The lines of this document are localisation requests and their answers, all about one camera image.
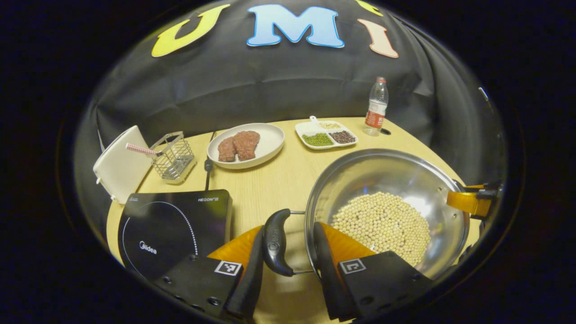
metal utensil holder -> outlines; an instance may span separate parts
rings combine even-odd
[[[176,138],[171,141],[168,140],[174,136]],[[166,143],[166,147],[162,149],[161,153],[152,157],[152,165],[164,181],[170,184],[179,184],[186,179],[197,161],[190,145],[184,140],[184,132],[177,131],[166,134],[150,149],[154,150],[164,143]]]

induction cooktop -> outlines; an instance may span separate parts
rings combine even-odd
[[[232,199],[226,190],[131,194],[118,242],[124,266],[156,280],[184,257],[201,257],[230,239]]]

raw steak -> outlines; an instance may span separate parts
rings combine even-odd
[[[234,162],[236,161],[236,148],[234,147],[234,137],[224,139],[218,145],[218,161],[220,162]]]
[[[251,160],[256,157],[254,150],[260,141],[260,134],[255,131],[241,131],[234,136],[234,147],[240,161]]]

blue letter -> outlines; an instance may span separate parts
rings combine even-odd
[[[312,33],[306,38],[308,43],[328,47],[344,47],[342,39],[338,38],[334,10],[310,7],[299,17],[281,5],[262,5],[248,9],[256,14],[254,37],[248,39],[250,46],[274,45],[282,38],[274,34],[274,25],[292,42],[297,43],[304,33],[312,26]]]

round table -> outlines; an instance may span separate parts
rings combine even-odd
[[[280,127],[286,134],[284,147],[261,165],[249,169],[230,170],[218,166],[210,178],[210,189],[226,189],[233,199],[232,226],[230,237],[234,238],[258,225],[263,225],[277,210],[305,210],[308,196],[316,179],[334,160],[355,150],[387,148],[416,155],[434,164],[452,179],[462,180],[430,148],[414,136],[384,120],[382,128],[390,135],[377,137],[362,131],[364,118],[323,118],[345,125],[357,137],[358,143],[344,148],[311,150],[307,148],[295,132],[295,125],[307,119],[286,120],[270,123]],[[163,182],[151,170],[142,181],[139,193],[167,193],[181,191],[202,191],[206,185],[206,171],[203,162],[211,133],[188,137],[192,151],[198,159],[186,181],[180,185]],[[124,205],[113,202],[108,212],[107,238],[112,255],[122,263],[118,245],[118,228]],[[294,270],[311,269],[304,243],[304,215],[292,215],[285,224],[287,250],[286,261]],[[479,235],[479,220],[470,221],[470,230],[465,247],[475,243]],[[313,273],[283,277],[264,265],[260,298],[254,313],[257,323],[328,323],[330,321],[324,304],[320,282]]]

